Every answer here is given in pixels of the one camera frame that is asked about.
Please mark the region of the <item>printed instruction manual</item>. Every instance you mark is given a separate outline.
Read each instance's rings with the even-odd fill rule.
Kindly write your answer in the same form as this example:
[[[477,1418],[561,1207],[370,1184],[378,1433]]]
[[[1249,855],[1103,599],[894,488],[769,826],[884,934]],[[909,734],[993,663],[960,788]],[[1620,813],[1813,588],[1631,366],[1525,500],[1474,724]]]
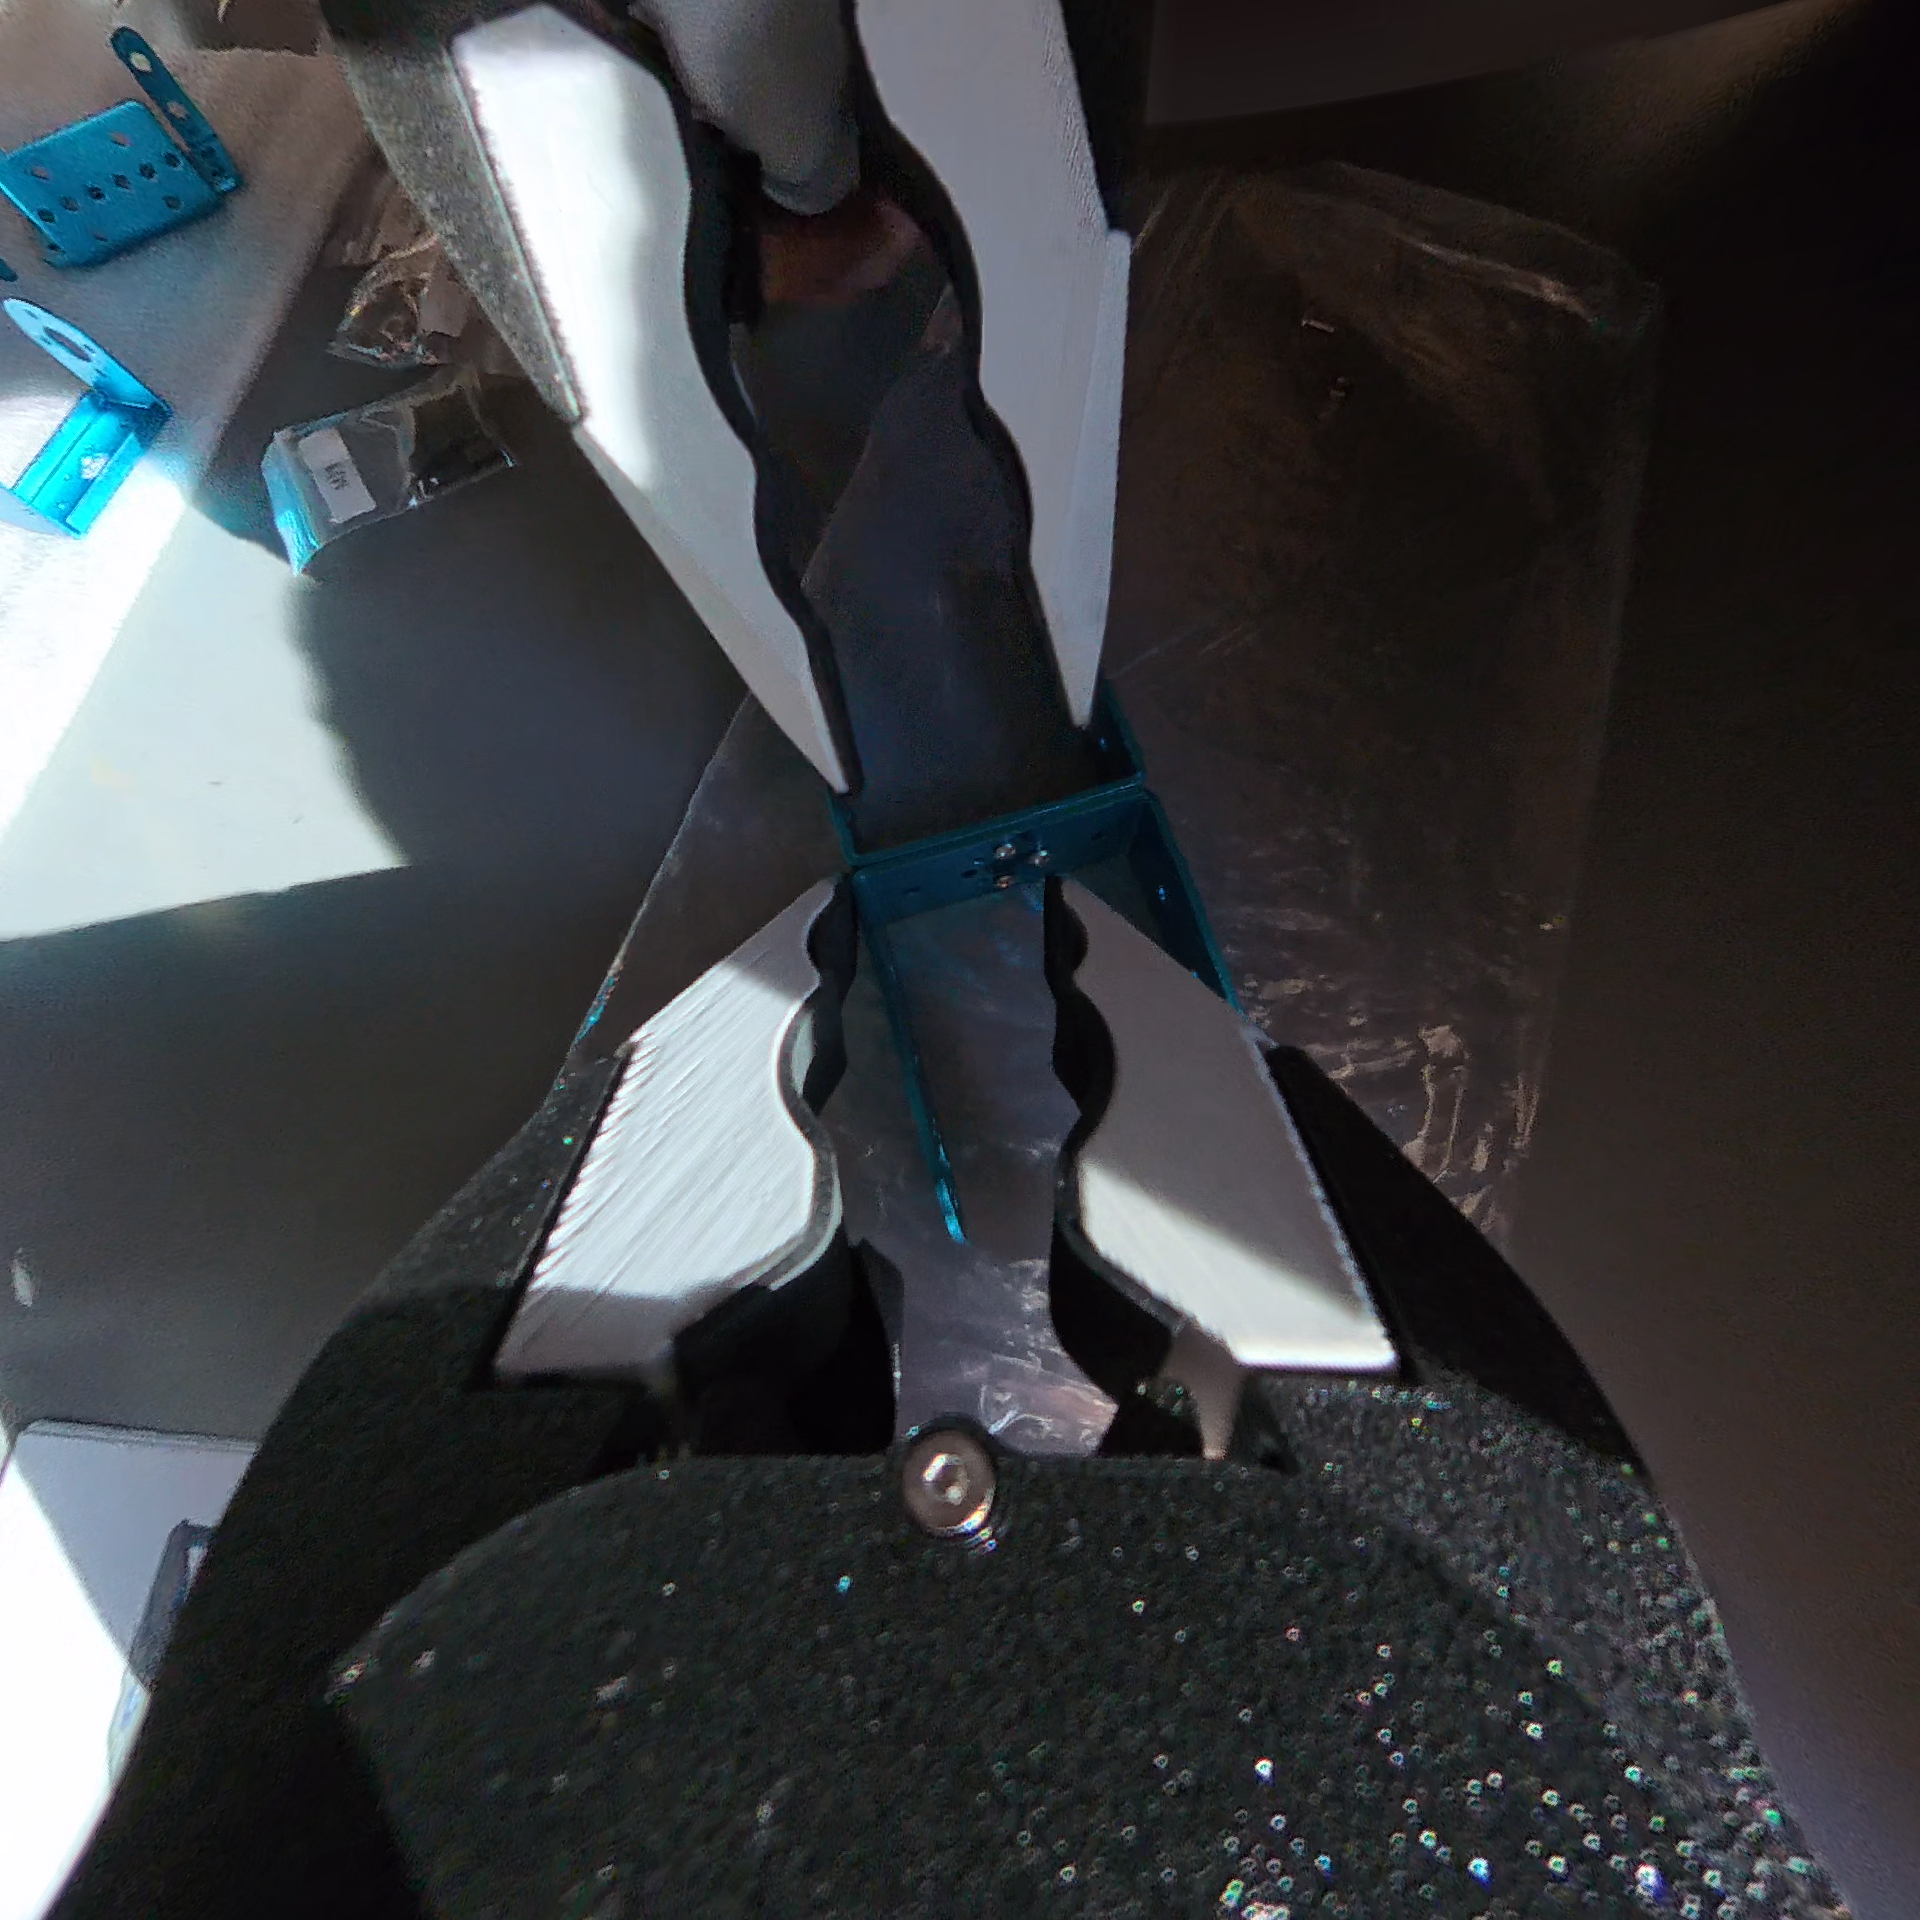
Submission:
[[[39,1422],[2,1476],[2,1914],[42,1914],[111,1792],[254,1446]]]

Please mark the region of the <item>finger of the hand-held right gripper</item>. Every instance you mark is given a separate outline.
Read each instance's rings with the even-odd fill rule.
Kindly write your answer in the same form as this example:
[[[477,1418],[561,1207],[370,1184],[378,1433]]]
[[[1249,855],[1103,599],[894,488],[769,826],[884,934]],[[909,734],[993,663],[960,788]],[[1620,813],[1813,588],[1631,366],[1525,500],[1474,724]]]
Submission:
[[[449,42],[477,146],[570,383],[574,438],[748,689],[841,794],[832,650],[768,542],[732,364],[725,166],[665,77],[557,7]]]
[[[942,188],[975,286],[975,376],[1028,500],[1026,556],[1073,724],[1113,588],[1130,240],[1097,185],[1056,1],[854,1],[884,120]]]

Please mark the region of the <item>small clear parts bag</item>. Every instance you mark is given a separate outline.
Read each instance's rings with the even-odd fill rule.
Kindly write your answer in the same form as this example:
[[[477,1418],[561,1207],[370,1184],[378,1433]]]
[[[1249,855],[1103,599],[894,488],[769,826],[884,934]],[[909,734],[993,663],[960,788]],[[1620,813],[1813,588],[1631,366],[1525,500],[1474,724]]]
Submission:
[[[481,381],[460,370],[278,430],[260,456],[260,480],[284,558],[293,574],[304,574],[324,545],[350,533],[513,464]]]
[[[505,367],[480,304],[383,164],[368,164],[350,182],[321,261],[354,272],[328,357],[383,370]]]

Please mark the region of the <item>small blue metal bracket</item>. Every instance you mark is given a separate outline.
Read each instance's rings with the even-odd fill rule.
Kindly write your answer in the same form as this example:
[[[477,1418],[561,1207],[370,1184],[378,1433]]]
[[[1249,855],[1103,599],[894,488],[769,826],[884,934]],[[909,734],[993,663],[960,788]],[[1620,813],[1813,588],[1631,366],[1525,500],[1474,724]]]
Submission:
[[[10,296],[5,313],[80,381],[80,398],[17,480],[2,485],[2,520],[33,534],[85,536],[174,408],[77,324]]]

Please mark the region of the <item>clear plastic bag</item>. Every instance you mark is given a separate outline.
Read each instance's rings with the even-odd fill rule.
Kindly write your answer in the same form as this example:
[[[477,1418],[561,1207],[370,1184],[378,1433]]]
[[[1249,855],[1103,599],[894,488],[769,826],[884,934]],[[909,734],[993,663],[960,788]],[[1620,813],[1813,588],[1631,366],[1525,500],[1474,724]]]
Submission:
[[[1097,681],[1143,749],[1238,996],[1399,1353],[1392,1376],[1242,1370],[1063,1248],[1073,1119],[1052,1070],[1049,884],[1148,934],[1121,857],[889,927],[960,1194],[953,1240],[854,916],[848,1066],[822,1105],[842,1240],[786,1306],[696,1328],[690,1386],[566,1386],[602,1469],[991,1446],[996,1392],[1103,1455],[1293,1463],[1287,1425],[1437,1386],[1550,1455],[1639,1457],[1583,1357],[1480,1233],[1532,1119],[1646,458],[1657,294],[1580,234],[1349,164],[1178,175],[1130,248],[1110,607]],[[1313,350],[1303,313],[1338,327]],[[805,594],[853,645],[857,842],[897,847],[1095,778],[1040,681],[1012,481],[964,396],[957,292],[818,520]],[[828,781],[745,697],[693,785],[568,1066],[518,1295],[617,1048],[814,884]]]

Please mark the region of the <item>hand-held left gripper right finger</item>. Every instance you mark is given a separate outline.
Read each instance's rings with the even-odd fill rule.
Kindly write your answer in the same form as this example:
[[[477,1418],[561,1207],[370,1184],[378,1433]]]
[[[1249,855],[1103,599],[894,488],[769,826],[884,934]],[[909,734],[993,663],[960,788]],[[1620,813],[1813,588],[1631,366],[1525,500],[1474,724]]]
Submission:
[[[1400,1357],[1257,1030],[1085,884],[1049,884],[1052,1070],[1073,1119],[1068,1254],[1172,1341],[1242,1370],[1392,1376]]]

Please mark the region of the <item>blue metal bracket assembly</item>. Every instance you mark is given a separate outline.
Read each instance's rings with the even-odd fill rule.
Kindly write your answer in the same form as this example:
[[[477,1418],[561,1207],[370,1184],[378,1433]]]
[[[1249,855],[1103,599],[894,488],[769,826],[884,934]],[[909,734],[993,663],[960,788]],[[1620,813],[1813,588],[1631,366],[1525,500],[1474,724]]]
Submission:
[[[960,1242],[966,1240],[960,1194],[895,964],[889,934],[894,924],[1121,857],[1148,901],[1148,934],[1230,1008],[1241,1008],[1209,912],[1162,801],[1148,783],[1143,749],[1108,678],[1095,686],[1089,745],[1089,785],[1063,800],[922,833],[897,847],[858,845],[848,800],[829,800],[862,945],[870,958],[895,1045],[906,1111],[944,1228]]]

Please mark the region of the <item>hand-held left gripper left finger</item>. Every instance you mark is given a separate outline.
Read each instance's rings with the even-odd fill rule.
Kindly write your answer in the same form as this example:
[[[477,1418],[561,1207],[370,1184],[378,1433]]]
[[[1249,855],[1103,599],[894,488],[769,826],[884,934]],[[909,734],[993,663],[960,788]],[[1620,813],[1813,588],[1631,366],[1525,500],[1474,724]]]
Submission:
[[[786,1306],[842,1240],[822,1109],[857,967],[846,884],[814,884],[617,1048],[614,1079],[495,1348],[505,1380],[690,1386],[694,1332]]]

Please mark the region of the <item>blue perforated metal bracket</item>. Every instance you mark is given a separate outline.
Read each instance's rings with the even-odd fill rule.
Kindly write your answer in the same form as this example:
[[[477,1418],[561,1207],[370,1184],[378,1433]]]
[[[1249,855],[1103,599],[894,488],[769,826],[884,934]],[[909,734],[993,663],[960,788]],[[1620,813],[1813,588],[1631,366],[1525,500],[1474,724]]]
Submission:
[[[245,188],[226,143],[142,31],[109,34],[144,94],[2,152],[2,194],[52,270],[105,265]]]

